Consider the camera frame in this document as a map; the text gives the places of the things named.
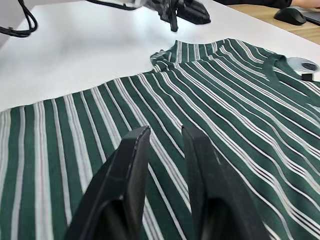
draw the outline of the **neckline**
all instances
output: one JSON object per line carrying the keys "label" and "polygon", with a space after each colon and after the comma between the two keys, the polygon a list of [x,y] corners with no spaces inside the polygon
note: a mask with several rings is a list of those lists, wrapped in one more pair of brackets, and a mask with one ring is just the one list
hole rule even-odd
{"label": "neckline", "polygon": [[276,53],[271,54],[264,62],[263,62],[263,70],[265,76],[270,81],[270,85],[273,89],[278,90],[281,94],[284,94],[286,97],[293,99],[297,103],[306,103],[311,104],[315,107],[320,108],[320,97],[313,93],[311,90],[307,96],[302,94],[297,94],[297,92],[283,84],[280,84],[281,79],[278,78],[276,72],[273,67],[278,67],[288,75],[298,80],[301,80],[301,76],[297,74],[288,64],[287,58],[284,55],[279,55]]}

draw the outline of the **striped shirt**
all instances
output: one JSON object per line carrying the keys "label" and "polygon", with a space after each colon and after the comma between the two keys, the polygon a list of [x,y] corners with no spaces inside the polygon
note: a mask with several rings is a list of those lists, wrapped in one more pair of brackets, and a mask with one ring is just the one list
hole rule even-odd
{"label": "striped shirt", "polygon": [[194,239],[181,126],[245,182],[271,239],[320,239],[320,85],[245,42],[176,41],[153,70],[0,113],[0,239],[61,240],[128,131],[151,126],[143,239]]}

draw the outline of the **wooden desk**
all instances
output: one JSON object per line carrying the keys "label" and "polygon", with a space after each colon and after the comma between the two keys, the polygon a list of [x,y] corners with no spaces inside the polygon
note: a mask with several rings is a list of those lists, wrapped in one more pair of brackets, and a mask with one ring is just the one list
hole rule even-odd
{"label": "wooden desk", "polygon": [[229,7],[320,45],[320,26],[311,22],[307,21],[301,26],[295,26],[276,20],[274,15],[278,9],[267,6],[241,4],[230,5]]}

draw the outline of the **cable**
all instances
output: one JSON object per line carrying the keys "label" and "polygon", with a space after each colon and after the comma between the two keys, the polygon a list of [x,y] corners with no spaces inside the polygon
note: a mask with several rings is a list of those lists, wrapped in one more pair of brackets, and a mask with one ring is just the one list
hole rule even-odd
{"label": "cable", "polygon": [[36,18],[32,15],[32,13],[29,11],[29,9],[26,7],[24,0],[18,0],[18,3],[20,4],[23,14],[28,22],[28,30],[14,30],[12,27],[1,27],[0,26],[0,33],[17,37],[17,38],[26,38],[30,36],[31,33],[33,33],[38,28],[38,22]]}
{"label": "cable", "polygon": [[[98,1],[98,0],[86,0],[87,2],[94,3],[94,4],[100,4],[104,6],[109,6],[112,8],[117,9],[123,9],[127,11],[135,10],[134,7],[126,6],[125,4],[119,5],[111,2],[105,2],[105,1]],[[26,38],[29,37],[30,34],[32,34],[35,30],[38,28],[38,22],[36,18],[32,15],[32,13],[29,11],[29,9],[26,7],[24,0],[18,0],[18,3],[20,4],[23,14],[27,20],[28,23],[28,30],[14,30],[12,27],[2,27],[0,26],[0,34],[5,34],[17,38]]]}

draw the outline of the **garment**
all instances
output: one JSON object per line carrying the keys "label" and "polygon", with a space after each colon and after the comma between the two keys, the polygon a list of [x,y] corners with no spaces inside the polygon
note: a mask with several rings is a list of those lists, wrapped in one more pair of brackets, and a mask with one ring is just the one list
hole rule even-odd
{"label": "garment", "polygon": [[272,239],[320,238],[320,85],[235,39],[176,41],[153,70],[0,113],[1,240],[60,240],[92,176],[150,125],[143,239],[194,239],[181,125],[212,139]]}
{"label": "garment", "polygon": [[251,4],[284,9],[291,6],[292,0],[216,0],[216,2],[223,5]]}

